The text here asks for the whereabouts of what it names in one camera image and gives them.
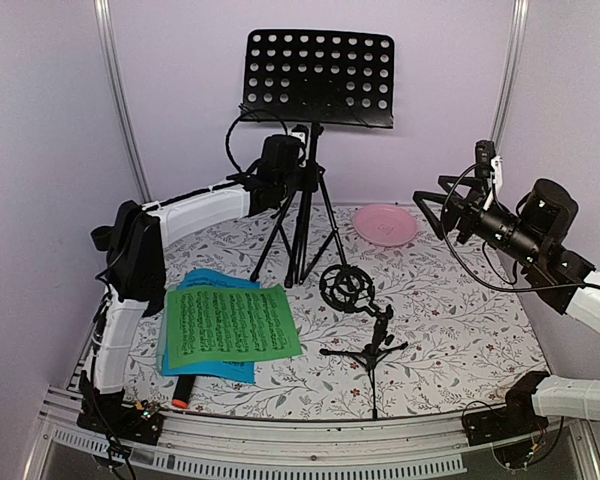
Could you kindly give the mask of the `black tripod music stand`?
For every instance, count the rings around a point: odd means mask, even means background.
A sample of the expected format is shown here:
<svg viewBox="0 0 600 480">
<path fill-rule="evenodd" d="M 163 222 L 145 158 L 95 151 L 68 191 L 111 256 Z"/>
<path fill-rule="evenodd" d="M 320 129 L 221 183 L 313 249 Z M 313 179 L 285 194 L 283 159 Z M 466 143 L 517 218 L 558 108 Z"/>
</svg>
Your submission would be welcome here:
<svg viewBox="0 0 600 480">
<path fill-rule="evenodd" d="M 277 121 L 284 138 L 267 142 L 257 173 L 286 187 L 284 205 L 299 204 L 293 237 L 275 224 L 289 263 L 284 285 L 303 283 L 315 262 L 307 258 L 311 204 L 327 191 L 317 147 L 325 125 L 394 126 L 395 42 L 386 34 L 311 29 L 256 29 L 245 54 L 245 122 Z"/>
</svg>

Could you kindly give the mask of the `blue paper sheet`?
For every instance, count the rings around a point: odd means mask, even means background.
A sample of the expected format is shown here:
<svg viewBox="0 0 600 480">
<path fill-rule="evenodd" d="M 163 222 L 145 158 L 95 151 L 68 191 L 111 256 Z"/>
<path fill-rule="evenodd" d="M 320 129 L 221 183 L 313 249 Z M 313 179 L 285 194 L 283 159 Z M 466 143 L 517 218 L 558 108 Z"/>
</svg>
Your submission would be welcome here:
<svg viewBox="0 0 600 480">
<path fill-rule="evenodd" d="M 259 282 L 232 277 L 215 270 L 201 268 L 187 273 L 184 280 L 170 290 L 183 290 L 196 286 L 213 286 L 240 289 L 259 289 Z M 185 367 L 171 368 L 167 346 L 168 318 L 167 307 L 163 310 L 163 322 L 156 351 L 156 368 L 163 377 L 182 375 L 210 376 L 240 383 L 255 382 L 255 367 L 253 362 L 200 362 Z"/>
</svg>

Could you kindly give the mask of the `green sheet music paper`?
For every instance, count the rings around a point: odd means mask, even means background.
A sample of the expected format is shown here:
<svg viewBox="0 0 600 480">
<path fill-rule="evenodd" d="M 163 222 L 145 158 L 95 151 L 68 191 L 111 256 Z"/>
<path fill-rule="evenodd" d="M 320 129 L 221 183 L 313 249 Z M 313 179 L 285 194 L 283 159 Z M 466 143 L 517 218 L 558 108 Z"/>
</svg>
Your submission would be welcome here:
<svg viewBox="0 0 600 480">
<path fill-rule="evenodd" d="M 167 293 L 169 366 L 261 362 L 302 353 L 285 289 L 196 286 Z"/>
</svg>

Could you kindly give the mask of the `black microphone orange end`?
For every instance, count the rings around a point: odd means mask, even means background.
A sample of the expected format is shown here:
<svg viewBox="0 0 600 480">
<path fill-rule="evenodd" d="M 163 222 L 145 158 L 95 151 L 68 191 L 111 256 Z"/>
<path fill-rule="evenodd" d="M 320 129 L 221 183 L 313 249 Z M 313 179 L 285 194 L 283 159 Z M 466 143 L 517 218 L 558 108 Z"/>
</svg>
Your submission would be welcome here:
<svg viewBox="0 0 600 480">
<path fill-rule="evenodd" d="M 176 387 L 171 399 L 171 405 L 179 409 L 188 409 L 195 385 L 196 376 L 187 374 L 178 377 Z"/>
</svg>

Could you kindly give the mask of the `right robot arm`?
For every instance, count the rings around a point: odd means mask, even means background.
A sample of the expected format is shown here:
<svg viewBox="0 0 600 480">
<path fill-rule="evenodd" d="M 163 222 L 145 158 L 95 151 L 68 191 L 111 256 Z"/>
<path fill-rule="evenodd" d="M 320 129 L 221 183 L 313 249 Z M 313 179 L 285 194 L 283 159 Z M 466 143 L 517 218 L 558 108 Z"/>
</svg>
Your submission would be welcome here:
<svg viewBox="0 0 600 480">
<path fill-rule="evenodd" d="M 521 211 L 512 213 L 496 203 L 484 179 L 442 176 L 438 182 L 442 193 L 417 191 L 413 200 L 440 240 L 452 230 L 461 244 L 481 238 L 521 265 L 526 292 L 600 334 L 600 271 L 562 244 L 578 212 L 562 186 L 537 180 L 520 201 Z M 547 416 L 600 421 L 600 380 L 530 371 L 508 390 L 505 401 L 496 422 L 507 436 Z"/>
</svg>

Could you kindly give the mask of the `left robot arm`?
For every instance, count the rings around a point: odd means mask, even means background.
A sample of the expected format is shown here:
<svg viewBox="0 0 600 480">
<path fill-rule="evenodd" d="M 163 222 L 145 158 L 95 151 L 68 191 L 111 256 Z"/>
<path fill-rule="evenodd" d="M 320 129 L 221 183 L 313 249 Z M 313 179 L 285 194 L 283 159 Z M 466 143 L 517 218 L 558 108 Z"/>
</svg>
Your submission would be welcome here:
<svg viewBox="0 0 600 480">
<path fill-rule="evenodd" d="M 284 217 L 296 194 L 305 203 L 320 183 L 316 141 L 298 132 L 265 139 L 247 170 L 192 192 L 140 205 L 124 202 L 111 226 L 91 233 L 106 267 L 96 278 L 105 286 L 94 316 L 90 362 L 81 373 L 81 415 L 108 434 L 128 426 L 123 406 L 124 369 L 136 328 L 164 306 L 164 250 L 177 240 L 227 220 L 267 210 Z"/>
</svg>

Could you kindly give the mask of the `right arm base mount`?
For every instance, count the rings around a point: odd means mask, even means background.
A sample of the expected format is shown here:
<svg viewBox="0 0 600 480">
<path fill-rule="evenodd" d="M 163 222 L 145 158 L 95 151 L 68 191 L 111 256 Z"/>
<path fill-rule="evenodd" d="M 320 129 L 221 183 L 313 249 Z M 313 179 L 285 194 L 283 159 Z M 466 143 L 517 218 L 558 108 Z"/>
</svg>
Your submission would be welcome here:
<svg viewBox="0 0 600 480">
<path fill-rule="evenodd" d="M 503 407 L 463 413 L 461 423 L 469 445 L 498 442 L 546 429 L 549 421 L 535 413 L 532 395 L 547 377 L 546 372 L 529 372 L 506 392 Z"/>
</svg>

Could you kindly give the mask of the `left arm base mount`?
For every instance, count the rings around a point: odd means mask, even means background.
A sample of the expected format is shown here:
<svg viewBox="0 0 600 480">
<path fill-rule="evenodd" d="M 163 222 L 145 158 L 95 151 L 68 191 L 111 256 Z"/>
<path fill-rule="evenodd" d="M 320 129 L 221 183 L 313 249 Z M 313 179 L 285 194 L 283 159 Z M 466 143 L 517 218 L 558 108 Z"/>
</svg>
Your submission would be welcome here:
<svg viewBox="0 0 600 480">
<path fill-rule="evenodd" d="M 81 412 L 77 419 L 80 428 L 108 435 L 118 440 L 129 440 L 156 446 L 164 423 L 160 407 L 148 401 L 135 406 L 126 405 L 124 391 L 101 394 L 85 378 L 79 386 L 82 394 Z"/>
</svg>

